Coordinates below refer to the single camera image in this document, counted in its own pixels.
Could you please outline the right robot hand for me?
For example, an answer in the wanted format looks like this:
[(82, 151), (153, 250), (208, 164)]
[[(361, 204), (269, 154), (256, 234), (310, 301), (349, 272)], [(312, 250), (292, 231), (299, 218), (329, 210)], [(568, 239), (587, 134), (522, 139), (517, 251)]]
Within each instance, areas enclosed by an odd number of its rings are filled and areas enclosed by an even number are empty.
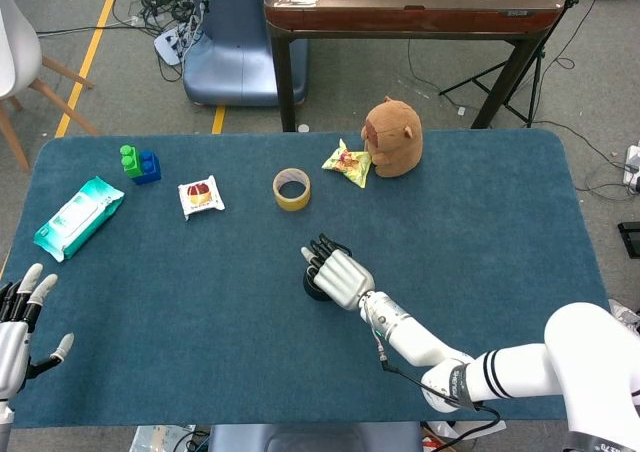
[(353, 257), (335, 250), (324, 262), (314, 283), (341, 308), (353, 311), (360, 299), (375, 290), (372, 274)]

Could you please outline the black cast iron teapot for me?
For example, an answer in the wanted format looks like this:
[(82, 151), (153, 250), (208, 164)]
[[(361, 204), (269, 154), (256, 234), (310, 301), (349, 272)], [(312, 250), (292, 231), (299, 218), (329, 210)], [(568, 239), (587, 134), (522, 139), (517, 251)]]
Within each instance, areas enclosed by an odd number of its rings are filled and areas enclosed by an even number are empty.
[(335, 250), (341, 250), (348, 256), (351, 256), (352, 252), (348, 247), (331, 240), (325, 234), (320, 234), (317, 241), (311, 240), (309, 245), (310, 248), (306, 246), (301, 248), (303, 258), (308, 262), (303, 276), (304, 289), (314, 300), (331, 301), (331, 298), (314, 283), (314, 278), (324, 265), (325, 260)]

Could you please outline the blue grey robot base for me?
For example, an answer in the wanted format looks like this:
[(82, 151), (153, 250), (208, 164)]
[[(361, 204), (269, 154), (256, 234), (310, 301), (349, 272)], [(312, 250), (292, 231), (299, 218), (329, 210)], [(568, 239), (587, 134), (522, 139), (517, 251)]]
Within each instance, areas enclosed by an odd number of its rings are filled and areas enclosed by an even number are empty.
[(208, 452), (423, 452), (418, 422), (216, 425)]

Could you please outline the yellow tape roll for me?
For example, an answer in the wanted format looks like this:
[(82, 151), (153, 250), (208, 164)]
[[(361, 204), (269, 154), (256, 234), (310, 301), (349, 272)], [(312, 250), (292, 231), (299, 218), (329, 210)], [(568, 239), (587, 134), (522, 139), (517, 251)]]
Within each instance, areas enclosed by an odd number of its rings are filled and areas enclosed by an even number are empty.
[[(281, 189), (289, 183), (298, 183), (303, 187), (296, 197), (285, 197)], [(311, 198), (311, 181), (309, 176), (298, 168), (285, 168), (273, 179), (272, 190), (278, 206), (288, 212), (296, 212), (307, 206)]]

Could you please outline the yellow snack bag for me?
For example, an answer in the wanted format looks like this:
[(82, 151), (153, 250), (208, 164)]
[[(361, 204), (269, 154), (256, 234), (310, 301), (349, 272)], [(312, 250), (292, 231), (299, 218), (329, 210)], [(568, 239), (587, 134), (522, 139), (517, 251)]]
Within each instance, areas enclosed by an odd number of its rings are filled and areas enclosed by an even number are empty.
[(321, 168), (340, 172), (358, 187), (365, 188), (371, 164), (372, 157), (368, 151), (352, 151), (340, 139), (338, 147)]

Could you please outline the blue table mat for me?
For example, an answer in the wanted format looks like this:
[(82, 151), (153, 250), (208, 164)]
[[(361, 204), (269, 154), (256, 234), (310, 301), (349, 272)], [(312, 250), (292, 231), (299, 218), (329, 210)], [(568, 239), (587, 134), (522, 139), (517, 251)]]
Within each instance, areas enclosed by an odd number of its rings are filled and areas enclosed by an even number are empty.
[[(477, 356), (539, 342), (549, 316), (605, 305), (565, 150), (540, 129), (431, 131), (418, 167), (360, 188), (323, 170), (355, 133), (135, 137), (159, 181), (123, 172), (120, 137), (48, 142), (5, 275), (33, 263), (59, 281), (32, 355), (75, 341), (14, 401), (19, 427), (430, 420), (408, 381), (381, 370), (355, 312), (304, 291), (300, 249), (347, 246), (386, 292), (448, 345)], [(303, 170), (311, 198), (281, 209), (272, 182)], [(177, 187), (213, 175), (224, 211), (183, 216)], [(125, 197), (68, 260), (33, 242), (90, 179)]]

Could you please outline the brown capybara plush toy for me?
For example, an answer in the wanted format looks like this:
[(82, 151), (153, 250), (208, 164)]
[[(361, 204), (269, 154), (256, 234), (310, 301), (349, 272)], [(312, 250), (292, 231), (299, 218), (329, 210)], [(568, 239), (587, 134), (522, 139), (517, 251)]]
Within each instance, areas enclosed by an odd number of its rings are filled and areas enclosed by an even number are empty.
[(422, 123), (407, 103), (386, 96), (369, 111), (361, 129), (364, 149), (382, 178), (402, 176), (414, 169), (423, 153)]

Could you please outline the teal wet wipes pack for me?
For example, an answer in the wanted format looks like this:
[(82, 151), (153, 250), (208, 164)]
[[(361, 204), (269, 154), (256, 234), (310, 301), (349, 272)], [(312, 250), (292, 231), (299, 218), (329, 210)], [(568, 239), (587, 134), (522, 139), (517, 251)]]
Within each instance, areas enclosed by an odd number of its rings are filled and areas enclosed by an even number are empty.
[(33, 242), (57, 262), (68, 260), (116, 212), (124, 197), (123, 191), (96, 176), (35, 232)]

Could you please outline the white snack packet red print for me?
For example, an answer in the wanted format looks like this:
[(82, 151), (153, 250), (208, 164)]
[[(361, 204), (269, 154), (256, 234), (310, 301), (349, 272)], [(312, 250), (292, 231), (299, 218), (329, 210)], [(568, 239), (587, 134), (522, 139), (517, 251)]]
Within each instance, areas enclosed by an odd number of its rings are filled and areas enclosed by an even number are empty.
[(225, 210), (225, 204), (213, 175), (188, 184), (180, 184), (177, 189), (183, 216), (186, 221), (188, 221), (192, 215), (199, 212)]

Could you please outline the white plastic bag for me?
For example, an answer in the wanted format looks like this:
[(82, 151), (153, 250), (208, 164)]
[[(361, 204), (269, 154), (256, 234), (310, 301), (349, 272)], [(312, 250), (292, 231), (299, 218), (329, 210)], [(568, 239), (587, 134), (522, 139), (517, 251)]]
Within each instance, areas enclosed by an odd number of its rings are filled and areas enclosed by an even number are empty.
[(427, 427), (438, 437), (446, 440), (457, 439), (468, 433), (463, 441), (497, 433), (506, 429), (504, 420), (490, 426), (490, 421), (427, 421)]

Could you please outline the blue toy building block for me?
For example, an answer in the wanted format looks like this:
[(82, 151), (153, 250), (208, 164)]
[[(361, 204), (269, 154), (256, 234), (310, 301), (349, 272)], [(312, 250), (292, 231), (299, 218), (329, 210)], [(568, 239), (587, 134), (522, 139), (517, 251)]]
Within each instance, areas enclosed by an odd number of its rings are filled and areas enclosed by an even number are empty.
[(138, 154), (141, 174), (133, 177), (137, 185), (144, 185), (161, 179), (159, 160), (151, 151), (141, 151)]

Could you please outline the brown mahjong table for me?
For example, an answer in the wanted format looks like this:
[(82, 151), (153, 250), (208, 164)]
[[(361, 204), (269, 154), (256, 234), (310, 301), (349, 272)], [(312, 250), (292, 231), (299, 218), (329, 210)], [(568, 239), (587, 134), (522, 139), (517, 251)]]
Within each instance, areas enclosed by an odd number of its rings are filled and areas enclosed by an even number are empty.
[(282, 129), (296, 129), (297, 39), (500, 40), (513, 46), (472, 124), (489, 126), (560, 18), (564, 0), (264, 0)]

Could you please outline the black tripod stand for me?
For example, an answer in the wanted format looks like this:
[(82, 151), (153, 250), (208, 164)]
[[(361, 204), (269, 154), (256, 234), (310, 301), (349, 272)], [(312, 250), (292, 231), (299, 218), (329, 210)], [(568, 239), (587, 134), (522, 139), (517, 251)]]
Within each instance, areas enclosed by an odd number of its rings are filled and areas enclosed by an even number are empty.
[[(536, 100), (540, 96), (540, 90), (543, 82), (544, 72), (542, 71), (542, 60), (545, 57), (546, 44), (549, 38), (551, 37), (551, 35), (553, 34), (555, 28), (557, 27), (557, 25), (560, 23), (560, 21), (566, 14), (566, 12), (570, 10), (572, 7), (574, 7), (579, 1), (580, 0), (564, 0), (559, 17), (555, 20), (555, 22), (553, 23), (549, 31), (545, 33), (543, 38), (536, 45), (536, 48), (533, 50), (531, 56), (528, 58), (528, 61), (520, 70), (519, 74), (516, 76), (514, 83), (508, 88), (505, 97), (500, 102), (500, 107), (504, 107), (508, 112), (513, 114), (516, 118), (522, 120), (526, 128), (530, 128), (532, 126), (535, 118), (535, 114), (536, 114)], [(484, 83), (482, 83), (481, 79), (497, 70), (503, 71), (506, 68), (507, 64), (508, 64), (508, 60), (502, 61), (446, 89), (439, 89), (438, 96), (445, 98), (455, 107), (461, 107), (461, 104), (455, 103), (448, 96), (448, 94), (467, 84), (473, 84), (474, 86), (478, 87), (481, 91), (483, 91), (487, 96), (489, 96), (491, 94), (491, 89), (489, 89)], [(515, 95), (516, 91), (518, 90), (518, 87), (523, 83), (530, 69), (533, 69), (533, 77), (532, 77), (532, 83), (531, 83), (529, 108), (528, 108), (527, 114), (524, 115), (523, 113), (518, 111), (516, 108), (511, 106), (510, 101), (512, 97)]]

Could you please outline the white chair wooden legs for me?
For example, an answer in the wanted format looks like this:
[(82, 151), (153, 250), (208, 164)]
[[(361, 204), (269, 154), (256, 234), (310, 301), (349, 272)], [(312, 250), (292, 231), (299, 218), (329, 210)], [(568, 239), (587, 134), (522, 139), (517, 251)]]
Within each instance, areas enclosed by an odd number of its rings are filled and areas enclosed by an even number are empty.
[(21, 111), (22, 105), (16, 98), (18, 93), (28, 88), (41, 93), (90, 135), (99, 135), (99, 132), (82, 115), (68, 106), (39, 78), (43, 67), (89, 89), (94, 87), (88, 79), (44, 55), (35, 29), (16, 2), (0, 0), (0, 132), (19, 166), (25, 172), (30, 171), (30, 166), (4, 107), (4, 103), (9, 102), (15, 110)]

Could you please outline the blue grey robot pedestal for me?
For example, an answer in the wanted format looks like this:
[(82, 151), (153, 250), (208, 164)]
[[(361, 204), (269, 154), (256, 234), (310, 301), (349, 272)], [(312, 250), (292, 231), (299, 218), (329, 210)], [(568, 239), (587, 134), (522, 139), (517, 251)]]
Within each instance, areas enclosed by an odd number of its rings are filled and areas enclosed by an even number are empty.
[(263, 0), (194, 0), (202, 36), (186, 54), (186, 95), (204, 105), (275, 107), (277, 86)]

